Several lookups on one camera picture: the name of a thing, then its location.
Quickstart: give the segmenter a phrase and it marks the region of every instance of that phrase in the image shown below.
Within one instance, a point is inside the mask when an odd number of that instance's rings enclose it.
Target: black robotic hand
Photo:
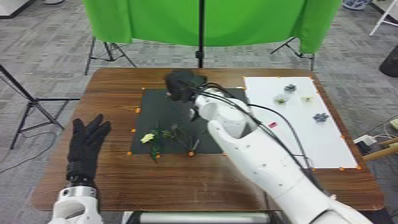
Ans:
[[[109,132],[110,122],[103,123],[101,114],[87,126],[84,121],[75,119],[66,173],[66,179],[71,182],[93,181],[96,178],[98,154]]]

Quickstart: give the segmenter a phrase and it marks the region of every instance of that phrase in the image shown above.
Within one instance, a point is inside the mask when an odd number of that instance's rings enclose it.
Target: green backdrop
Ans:
[[[197,46],[199,0],[84,0],[96,38]],[[341,0],[206,0],[206,46],[300,39],[315,53]]]

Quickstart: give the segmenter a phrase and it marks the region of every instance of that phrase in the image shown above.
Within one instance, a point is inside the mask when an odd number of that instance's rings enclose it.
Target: white board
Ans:
[[[297,86],[297,91],[293,93],[284,91],[284,87],[290,84]],[[341,138],[341,132],[320,94],[316,93],[313,79],[309,77],[245,77],[245,87],[249,102],[272,108],[292,123],[313,167],[356,168],[356,158],[345,139]],[[284,104],[276,102],[276,96],[279,94],[286,94],[290,97]],[[311,97],[311,101],[306,102],[302,97]],[[254,107],[252,112],[265,125],[277,122],[272,131],[293,154],[300,154],[300,148],[286,122],[272,112],[256,109]],[[318,113],[325,113],[331,116],[324,123],[316,123],[313,119],[313,116]]]

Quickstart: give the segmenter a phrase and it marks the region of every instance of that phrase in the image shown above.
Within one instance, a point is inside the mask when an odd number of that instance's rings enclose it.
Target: black object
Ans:
[[[391,76],[391,77],[398,77],[398,45],[395,47],[395,50],[389,53],[389,56],[382,62],[380,68],[379,68],[380,72]]]
[[[361,213],[370,219],[373,224],[395,224],[386,208],[380,209],[379,211],[366,211]]]
[[[165,86],[169,97],[174,101],[181,100],[185,103],[192,100],[194,91],[208,81],[206,76],[196,75],[192,70],[181,69],[165,75]]]
[[[245,91],[242,89],[228,89],[237,98],[245,102]],[[183,103],[173,101],[167,97],[165,89],[146,89],[142,93],[141,115],[135,121],[135,136],[132,143],[133,154],[149,154],[153,143],[141,143],[141,139],[157,128],[169,129],[173,124],[178,125],[183,133],[180,133],[180,141],[192,147],[199,139],[197,154],[222,153],[213,137],[208,134],[208,121],[199,117],[190,121],[192,102]],[[173,139],[164,140],[162,154],[185,154],[189,149],[181,142]]]
[[[199,49],[196,52],[197,68],[203,68],[205,60],[205,24],[206,24],[206,0],[199,0]]]
[[[22,96],[25,97],[25,99],[29,100],[29,104],[27,104],[27,109],[25,109],[25,112],[23,112],[23,117],[22,117],[22,122],[20,122],[20,126],[18,126],[18,130],[16,130],[16,134],[14,134],[14,139],[13,139],[13,143],[11,143],[11,148],[9,149],[14,149],[14,145],[16,145],[16,140],[18,140],[18,137],[20,137],[20,134],[25,132],[25,131],[30,131],[34,130],[36,128],[46,126],[48,124],[55,124],[61,129],[64,129],[64,126],[61,125],[57,119],[59,119],[59,116],[61,116],[61,113],[64,111],[64,108],[66,108],[66,104],[69,103],[69,101],[73,100],[80,100],[78,98],[34,98],[34,96],[30,95],[27,89],[23,88],[20,82],[16,81],[9,71],[6,70],[4,66],[0,65],[0,72],[4,73],[6,75],[6,78],[7,80],[11,81],[11,83],[6,81],[7,85],[11,86],[11,88],[16,90],[16,92],[22,94]],[[46,102],[46,101],[64,101],[64,104],[61,106],[61,109],[59,109],[59,112],[55,114],[55,116],[52,116],[52,114],[48,113],[46,109],[43,108],[41,106],[41,102]],[[29,128],[23,128],[25,126],[25,121],[27,121],[27,117],[30,115],[30,111],[32,109],[38,109],[39,112],[43,113],[45,117],[48,118],[48,122],[30,126]]]
[[[302,53],[297,52],[295,48],[290,46],[290,42],[292,42],[295,39],[297,39],[297,37],[292,37],[292,38],[290,38],[290,40],[288,40],[288,41],[284,42],[284,44],[277,47],[277,49],[270,52],[270,54],[274,54],[274,53],[281,50],[281,48],[286,46],[286,47],[290,48],[290,50],[293,51],[295,56],[297,56],[299,58],[306,58],[306,59],[309,59],[309,61],[311,61],[311,71],[313,71],[313,70],[315,70],[315,54],[311,54],[311,56],[308,57],[308,56],[304,56]]]
[[[359,152],[364,156],[370,153],[372,148],[363,141],[356,145],[357,145],[357,148],[359,148]]]
[[[75,119],[66,173],[66,179],[71,182],[94,180],[98,154],[109,132],[110,122],[107,121],[103,123],[101,114],[96,116],[96,119],[91,121],[87,126],[84,125],[84,121],[80,119]]]
[[[141,216],[142,216],[144,211],[133,211],[133,214],[128,217],[128,222],[126,224],[141,224]]]
[[[96,37],[93,37],[93,42],[91,42],[91,51],[89,51],[89,60],[87,60],[87,64],[85,64],[85,72],[84,74],[87,75],[89,74],[89,69],[91,69],[91,60],[103,60],[107,62],[114,62],[121,57],[126,58],[130,64],[133,65],[133,67],[137,68],[137,65],[119,47],[119,45],[116,43],[109,43],[109,42],[103,42],[103,47],[105,47],[105,54],[109,56],[109,58],[101,58],[101,55],[100,57],[93,57],[93,52],[94,52],[94,47],[96,47]],[[121,56],[114,57],[114,50],[117,50],[121,52]]]

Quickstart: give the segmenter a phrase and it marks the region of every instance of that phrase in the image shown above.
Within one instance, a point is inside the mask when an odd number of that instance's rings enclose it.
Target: floor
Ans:
[[[356,138],[398,114],[398,79],[382,75],[377,68],[393,50],[398,29],[382,25],[368,36],[380,14],[368,7],[363,12],[340,10],[329,36],[316,54],[315,73]],[[0,63],[9,69],[30,93],[41,97],[80,97],[91,76],[84,76],[91,43],[91,27],[80,0],[46,6],[41,1],[13,20],[0,20]],[[309,68],[290,50],[268,54],[279,43],[252,46],[208,48],[206,67]],[[123,49],[139,67],[196,67],[196,48],[135,41]],[[114,64],[94,62],[91,72],[101,66],[130,66],[125,59]],[[50,212],[30,205],[30,195],[39,182],[53,148],[52,134],[61,130],[48,126],[27,133],[18,147],[9,151],[13,134],[27,100],[0,82],[0,170],[29,159],[48,148],[43,155],[22,166],[0,173],[0,223],[46,223]],[[68,123],[71,103],[61,122]],[[59,104],[46,104],[55,111]],[[30,123],[43,117],[34,111]],[[379,128],[372,134],[384,132]],[[398,156],[373,161],[370,168],[386,193],[391,216],[398,214]],[[105,213],[105,222],[117,223],[119,213]]]

